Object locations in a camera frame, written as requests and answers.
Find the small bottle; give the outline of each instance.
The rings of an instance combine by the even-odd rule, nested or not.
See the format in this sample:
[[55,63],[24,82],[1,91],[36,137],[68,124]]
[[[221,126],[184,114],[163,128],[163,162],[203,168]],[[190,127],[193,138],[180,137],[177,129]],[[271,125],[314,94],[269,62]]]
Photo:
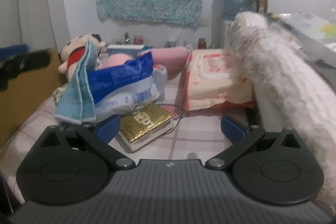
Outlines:
[[205,38],[201,37],[200,39],[198,39],[197,48],[207,48],[207,43],[205,41]]
[[125,32],[125,44],[130,44],[131,40],[129,39],[129,34],[128,32]]

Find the white fluffy blanket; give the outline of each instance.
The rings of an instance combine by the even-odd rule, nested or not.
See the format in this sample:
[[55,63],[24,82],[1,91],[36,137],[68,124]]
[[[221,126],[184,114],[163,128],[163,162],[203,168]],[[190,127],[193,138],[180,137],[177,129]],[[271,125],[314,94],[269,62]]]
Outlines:
[[246,73],[273,90],[273,98],[315,155],[325,176],[316,202],[336,215],[336,95],[295,54],[297,45],[269,30],[264,17],[237,15],[230,40]]

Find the plastic bag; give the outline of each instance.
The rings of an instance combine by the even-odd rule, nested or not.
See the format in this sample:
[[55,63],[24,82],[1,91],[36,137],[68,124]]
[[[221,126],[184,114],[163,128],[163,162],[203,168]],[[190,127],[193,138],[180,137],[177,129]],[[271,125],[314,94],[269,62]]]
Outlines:
[[122,66],[88,73],[97,120],[113,114],[127,114],[160,96],[153,80],[153,59],[149,52]]

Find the bed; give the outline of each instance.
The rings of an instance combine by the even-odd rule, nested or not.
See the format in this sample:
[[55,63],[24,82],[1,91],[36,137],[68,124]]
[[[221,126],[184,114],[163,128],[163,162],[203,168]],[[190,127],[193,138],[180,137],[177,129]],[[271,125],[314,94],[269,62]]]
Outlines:
[[[169,75],[165,86],[164,103],[181,105],[183,84],[184,73]],[[49,125],[57,124],[53,116],[54,111],[53,98],[49,97],[16,130],[1,150],[0,172],[20,203],[24,203],[24,199],[16,184],[16,170],[43,130]],[[230,115],[244,125],[248,125],[243,108],[196,110],[192,111],[188,117],[184,117],[172,133],[160,137],[135,153],[128,149],[119,136],[116,136],[110,145],[136,163],[140,159],[201,159],[204,164],[206,160],[231,145],[221,132],[223,115]]]

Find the pink plush toy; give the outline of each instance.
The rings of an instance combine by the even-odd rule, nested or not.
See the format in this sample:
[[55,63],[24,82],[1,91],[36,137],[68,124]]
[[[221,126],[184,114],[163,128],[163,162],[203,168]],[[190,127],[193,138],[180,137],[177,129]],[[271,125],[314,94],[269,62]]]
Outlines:
[[147,52],[152,52],[155,65],[164,65],[167,72],[171,73],[184,68],[190,51],[185,47],[152,48],[140,52],[138,56]]
[[134,58],[128,54],[119,53],[112,54],[102,64],[98,66],[98,69],[105,69],[109,67],[121,66],[126,61],[133,60]]

